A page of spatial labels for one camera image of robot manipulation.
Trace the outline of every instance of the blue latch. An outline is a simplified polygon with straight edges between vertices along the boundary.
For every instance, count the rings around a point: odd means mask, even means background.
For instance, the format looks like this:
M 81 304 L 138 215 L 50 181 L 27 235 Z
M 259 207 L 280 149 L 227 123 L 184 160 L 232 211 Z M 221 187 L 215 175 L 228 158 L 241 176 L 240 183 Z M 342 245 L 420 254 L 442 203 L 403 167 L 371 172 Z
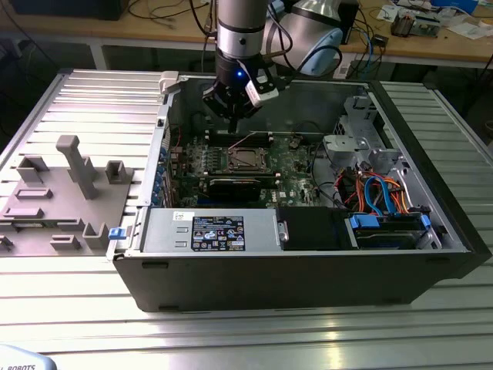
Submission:
M 373 214 L 355 214 L 349 219 L 349 222 L 353 229 L 359 227 L 380 227 L 377 216 Z
M 421 215 L 421 222 L 423 223 L 424 227 L 426 227 L 427 229 L 430 228 L 431 226 L 430 217 L 428 217 L 426 214 Z
M 109 229 L 108 239 L 111 241 L 124 241 L 126 239 L 126 229 L 123 227 L 112 227 Z

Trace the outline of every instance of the motherboard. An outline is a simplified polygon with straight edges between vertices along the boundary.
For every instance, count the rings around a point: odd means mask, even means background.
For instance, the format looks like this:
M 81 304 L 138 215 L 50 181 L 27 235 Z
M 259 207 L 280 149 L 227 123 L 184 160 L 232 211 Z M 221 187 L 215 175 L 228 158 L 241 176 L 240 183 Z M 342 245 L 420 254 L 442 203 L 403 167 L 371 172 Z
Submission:
M 169 189 L 165 185 L 155 199 L 186 208 L 318 206 L 311 172 L 315 146 L 286 134 L 195 136 L 169 150 Z

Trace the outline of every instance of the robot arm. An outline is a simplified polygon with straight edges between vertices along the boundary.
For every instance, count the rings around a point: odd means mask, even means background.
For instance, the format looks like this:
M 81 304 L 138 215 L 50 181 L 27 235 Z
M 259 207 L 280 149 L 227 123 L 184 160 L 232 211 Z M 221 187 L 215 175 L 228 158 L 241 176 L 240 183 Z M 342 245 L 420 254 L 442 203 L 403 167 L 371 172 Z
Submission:
M 295 3 L 291 12 L 280 20 L 283 32 L 273 19 L 267 21 L 270 0 L 220 0 L 216 80 L 205 91 L 203 101 L 216 115 L 228 120 L 230 132 L 236 131 L 239 119 L 252 116 L 264 102 L 279 96 L 266 56 L 274 55 L 272 61 L 295 69 L 303 66 L 301 72 L 312 76 L 326 70 L 335 51 L 310 53 L 322 45 L 340 44 L 339 2 Z

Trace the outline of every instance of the side panel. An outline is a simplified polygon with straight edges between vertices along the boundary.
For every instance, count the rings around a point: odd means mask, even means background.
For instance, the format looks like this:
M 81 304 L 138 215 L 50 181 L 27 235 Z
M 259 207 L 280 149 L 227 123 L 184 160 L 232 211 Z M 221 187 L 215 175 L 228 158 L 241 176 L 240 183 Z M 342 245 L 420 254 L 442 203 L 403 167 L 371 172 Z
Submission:
M 411 163 L 411 166 L 415 166 L 413 170 L 419 172 L 424 181 L 426 181 L 438 205 L 448 215 L 448 220 L 461 242 L 467 249 L 473 252 L 467 265 L 454 274 L 455 278 L 462 278 L 489 259 L 491 252 L 451 192 L 451 189 L 444 182 L 444 179 L 434 166 L 430 155 L 423 149 L 410 125 L 407 124 L 393 103 L 389 96 L 390 93 L 387 93 L 379 82 L 371 83 L 371 92 L 377 100 L 376 103 L 383 108 L 386 114 L 386 117 L 384 117 L 384 120 L 386 120 L 385 123 L 394 134 L 399 147 L 407 151 L 408 156 L 413 161 Z M 414 98 L 426 100 L 428 94 L 430 93 L 426 90 L 423 92 L 413 92 L 410 95 Z M 396 97 L 405 97 L 405 93 L 404 95 L 396 95 Z
M 114 264 L 143 311 L 209 311 L 408 304 L 467 258 L 136 257 Z

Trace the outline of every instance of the workbench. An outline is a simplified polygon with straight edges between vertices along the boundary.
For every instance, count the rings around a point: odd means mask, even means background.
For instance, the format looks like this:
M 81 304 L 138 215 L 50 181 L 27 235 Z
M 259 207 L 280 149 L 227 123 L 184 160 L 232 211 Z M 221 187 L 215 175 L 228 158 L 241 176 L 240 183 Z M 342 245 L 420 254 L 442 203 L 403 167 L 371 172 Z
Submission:
M 151 0 L 151 4 L 173 4 L 173 0 Z M 429 66 L 454 66 L 464 68 L 484 68 L 493 51 L 493 37 L 483 37 L 477 40 L 466 39 L 448 29 L 442 29 L 436 39 L 412 36 L 406 39 L 391 36 L 390 22 L 378 21 L 375 7 L 387 4 L 385 0 L 367 0 L 362 2 L 363 12 L 374 31 L 389 37 L 383 62 L 421 64 Z M 188 2 L 169 8 L 173 14 L 189 8 Z M 35 40 L 47 42 L 71 42 L 86 44 L 90 47 L 97 69 L 108 69 L 108 63 L 103 52 L 104 45 L 132 46 L 158 49 L 189 49 L 202 50 L 204 36 L 200 33 L 193 20 L 191 12 L 185 12 L 175 17 L 173 27 L 160 25 L 148 19 L 140 19 L 125 12 L 119 21 L 101 21 L 87 18 L 64 18 L 39 15 L 16 15 L 9 6 L 10 14 L 16 22 Z M 145 1 L 137 3 L 132 10 L 139 15 L 148 16 Z M 207 7 L 197 10 L 199 19 L 206 18 Z M 492 17 L 493 10 L 478 7 L 477 17 Z M 5 14 L 0 14 L 0 39 L 25 39 L 25 36 L 9 21 Z M 213 50 L 209 43 L 207 50 Z M 361 57 L 365 46 L 357 32 L 352 32 L 347 45 L 340 47 L 344 60 L 335 76 L 344 78 L 351 61 Z
M 0 155 L 0 208 L 19 180 L 15 166 L 23 156 L 66 166 L 55 142 L 72 134 L 95 166 L 116 158 L 135 169 L 121 221 L 129 224 L 162 103 L 158 80 L 156 72 L 57 75 Z M 382 86 L 491 249 L 493 158 L 482 141 L 436 90 L 402 82 Z M 4 257 L 0 342 L 49 355 L 60 370 L 143 364 L 486 369 L 493 363 L 492 262 L 461 280 L 436 284 L 409 305 L 146 313 L 106 257 Z

